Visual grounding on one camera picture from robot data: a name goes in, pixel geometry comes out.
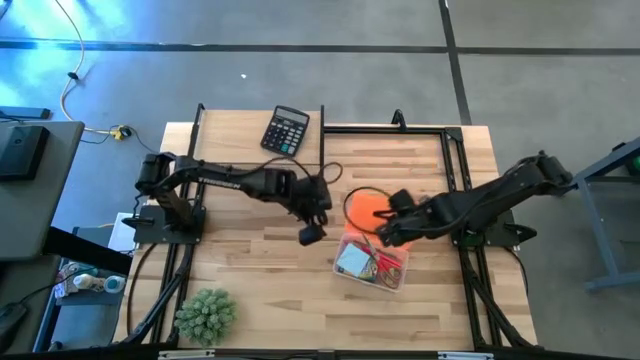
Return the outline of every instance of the calculator display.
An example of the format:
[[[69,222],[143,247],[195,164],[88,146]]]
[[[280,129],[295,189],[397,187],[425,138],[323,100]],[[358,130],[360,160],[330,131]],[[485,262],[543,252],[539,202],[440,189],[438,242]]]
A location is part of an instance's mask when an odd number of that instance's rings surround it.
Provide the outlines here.
[[[283,117],[285,119],[294,120],[294,121],[297,121],[297,122],[300,122],[300,123],[303,123],[303,124],[307,123],[307,117],[306,116],[300,115],[300,114],[296,114],[296,113],[292,113],[292,112],[289,112],[289,111],[286,111],[286,110],[283,110],[283,109],[278,109],[276,111],[276,116]]]

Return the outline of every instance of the black cable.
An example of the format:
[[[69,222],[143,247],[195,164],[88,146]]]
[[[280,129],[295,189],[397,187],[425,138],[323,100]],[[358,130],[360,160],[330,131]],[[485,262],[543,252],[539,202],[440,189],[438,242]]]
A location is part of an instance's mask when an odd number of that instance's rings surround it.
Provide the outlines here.
[[[142,145],[142,147],[144,147],[145,149],[149,150],[150,152],[152,152],[152,153],[154,153],[154,154],[157,154],[157,153],[158,153],[156,150],[153,150],[153,149],[151,149],[150,147],[148,147],[148,146],[147,146],[147,145],[146,145],[146,144],[145,144],[145,143],[140,139],[140,135],[138,135],[138,130],[136,130],[136,129],[134,129],[133,127],[128,126],[128,125],[127,125],[127,127],[128,127],[129,129],[131,129],[131,132],[133,132],[133,135],[135,135],[135,136],[136,136],[136,139],[138,139],[138,142],[140,143],[140,145]]]
[[[144,195],[139,194],[137,195],[134,200],[136,201],[136,204],[133,205],[133,215],[131,216],[132,218],[136,218],[136,212],[138,212],[138,206],[140,206],[140,198],[143,197]]]
[[[52,288],[52,287],[54,287],[54,286],[56,286],[58,284],[62,284],[63,282],[67,281],[67,279],[69,279],[70,277],[72,277],[74,275],[77,275],[77,274],[83,273],[83,272],[87,272],[87,271],[93,270],[93,269],[97,269],[97,267],[94,266],[94,267],[91,267],[91,268],[88,268],[88,269],[82,269],[82,270],[78,270],[78,271],[76,271],[74,273],[71,273],[71,274],[67,275],[67,277],[65,277],[64,279],[62,279],[62,280],[60,280],[58,282],[55,282],[55,283],[49,284],[49,285],[45,285],[45,286],[43,286],[43,287],[41,287],[39,289],[36,289],[36,290],[28,293],[20,301],[18,301],[18,303],[24,303],[25,301],[29,300],[30,297],[32,297],[33,295],[39,293],[40,291],[47,290],[47,289]]]
[[[111,134],[111,131],[113,131],[113,129],[117,128],[118,126],[120,126],[120,125],[112,125],[111,127],[109,127],[108,130],[95,130],[95,131],[104,131],[104,132],[106,132],[105,135],[104,135],[104,138],[102,138],[102,140],[100,140],[100,141],[89,141],[89,140],[80,139],[80,142],[83,142],[85,144],[100,145],[100,144],[104,143],[105,141],[107,141],[107,139],[109,139],[111,136],[113,136]]]
[[[4,121],[0,121],[0,124],[1,124],[1,123],[8,123],[8,122],[12,122],[12,121],[18,122],[18,123],[20,123],[21,125],[22,125],[22,124],[24,124],[24,120],[22,120],[22,119],[18,119],[18,118],[15,118],[15,117],[13,117],[13,116],[5,115],[5,113],[3,113],[2,111],[0,111],[0,119],[7,119],[7,120],[4,120]]]
[[[527,269],[525,269],[524,264],[522,263],[522,260],[520,260],[520,257],[518,256],[518,254],[516,254],[515,251],[513,251],[511,248],[507,246],[503,247],[503,249],[505,249],[509,254],[511,254],[511,256],[513,256],[518,261],[518,264],[520,264],[520,270],[522,270],[522,279],[524,280],[524,291],[528,297],[529,296],[529,279],[527,278]]]
[[[351,196],[353,196],[353,194],[355,194],[356,192],[361,191],[361,190],[372,190],[372,191],[375,191],[375,192],[383,194],[387,198],[390,198],[391,195],[388,192],[386,192],[386,191],[384,191],[382,189],[378,189],[378,188],[373,187],[373,186],[360,186],[360,187],[357,187],[357,188],[349,191],[347,196],[344,197],[344,201],[342,202],[342,213],[344,214],[345,220],[347,220],[349,222],[349,224],[351,224],[351,226],[353,226],[354,228],[356,228],[357,230],[359,230],[359,231],[361,231],[361,232],[363,232],[365,234],[377,235],[375,231],[367,230],[365,228],[360,227],[359,225],[356,225],[351,220],[351,218],[349,217],[349,214],[347,212],[347,202],[348,202],[349,198],[351,198]]]
[[[142,257],[140,258],[140,262],[138,266],[136,266],[136,270],[133,272],[133,277],[131,278],[131,286],[129,287],[129,295],[127,298],[127,336],[131,335],[131,300],[133,299],[133,290],[136,286],[136,281],[138,280],[138,275],[140,274],[140,270],[142,269],[142,265],[151,254],[151,251],[156,247],[157,244],[149,245],[149,248],[144,251]]]
[[[340,169],[340,172],[338,173],[338,175],[331,181],[327,181],[327,179],[325,179],[325,182],[327,183],[327,185],[333,184],[336,181],[340,180],[340,178],[342,177],[342,172],[344,171],[344,167],[342,166],[342,164],[340,164],[339,162],[336,161],[332,161],[330,163],[324,164],[321,168],[320,171],[318,171],[318,175],[321,178],[324,178],[324,170],[326,168],[328,168],[329,166],[337,166]]]
[[[296,159],[290,158],[290,157],[287,157],[287,156],[279,156],[279,157],[275,157],[273,159],[269,159],[269,160],[265,161],[264,163],[262,163],[261,165],[253,168],[253,169],[250,169],[250,170],[247,170],[247,171],[242,171],[239,174],[233,174],[233,175],[230,175],[230,176],[243,177],[243,176],[251,175],[251,174],[254,174],[254,173],[264,169],[265,167],[267,167],[267,165],[269,165],[269,164],[271,164],[273,162],[279,161],[279,160],[286,160],[286,161],[289,161],[289,162],[292,162],[292,163],[296,164],[300,169],[302,169],[302,171],[305,173],[305,175],[307,175],[307,177],[311,177],[311,174],[309,173],[307,168],[305,168],[302,164],[300,164]]]
[[[491,189],[491,190],[485,192],[484,194],[482,194],[480,197],[478,197],[476,199],[476,201],[474,201],[474,203],[472,205],[467,207],[467,209],[462,214],[460,214],[455,220],[453,220],[449,224],[443,225],[443,226],[439,226],[439,227],[436,227],[436,228],[428,228],[428,229],[399,228],[398,231],[422,232],[422,234],[424,236],[428,237],[429,233],[431,233],[431,234],[436,233],[436,235],[438,235],[439,233],[447,232],[449,230],[452,230],[456,226],[460,225],[460,223],[464,222],[466,220],[466,217],[469,214],[471,214],[471,212],[473,210],[502,199],[502,198],[497,198],[497,199],[492,199],[492,200],[489,200],[489,201],[486,201],[486,202],[482,202],[485,198],[487,198],[487,196],[492,195],[492,194],[496,193],[497,191],[501,190],[505,186],[505,184],[508,183],[508,180],[510,179],[511,174],[515,173],[520,167],[524,166],[526,163],[528,163],[528,162],[530,162],[532,160],[535,160],[537,158],[538,158],[538,156],[529,156],[529,157],[526,157],[526,158],[521,159],[520,161],[518,161],[514,166],[509,168],[504,173],[504,175],[502,175],[502,181],[500,181],[500,183],[494,189]]]

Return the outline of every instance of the orange object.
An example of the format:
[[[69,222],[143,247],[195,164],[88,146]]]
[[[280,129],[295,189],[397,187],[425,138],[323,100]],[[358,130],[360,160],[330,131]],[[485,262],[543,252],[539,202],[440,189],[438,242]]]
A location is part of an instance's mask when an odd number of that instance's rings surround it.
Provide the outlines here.
[[[384,219],[373,216],[374,211],[389,210],[389,200],[376,193],[367,193],[366,190],[358,191],[351,196],[351,205],[349,206],[348,213],[349,218],[359,227],[374,231],[378,226],[385,223]],[[346,232],[359,233],[360,230],[356,229],[351,223],[345,221],[344,230]],[[382,242],[373,234],[366,234],[369,241],[373,246],[382,248]],[[399,249],[409,251],[412,243],[408,242]]]

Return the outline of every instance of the calculator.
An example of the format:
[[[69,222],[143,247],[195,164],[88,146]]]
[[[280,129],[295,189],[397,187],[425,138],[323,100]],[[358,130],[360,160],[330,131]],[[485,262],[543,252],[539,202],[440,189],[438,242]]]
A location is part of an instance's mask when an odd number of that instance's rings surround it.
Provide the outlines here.
[[[262,137],[263,148],[285,156],[295,156],[309,124],[309,115],[290,107],[276,106]]]

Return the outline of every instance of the paper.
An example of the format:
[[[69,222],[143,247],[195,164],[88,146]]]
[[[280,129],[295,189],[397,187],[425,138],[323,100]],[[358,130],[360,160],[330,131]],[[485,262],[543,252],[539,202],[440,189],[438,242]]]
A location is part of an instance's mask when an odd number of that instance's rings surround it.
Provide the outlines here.
[[[349,244],[340,254],[337,265],[355,276],[360,276],[370,258],[369,254]]]

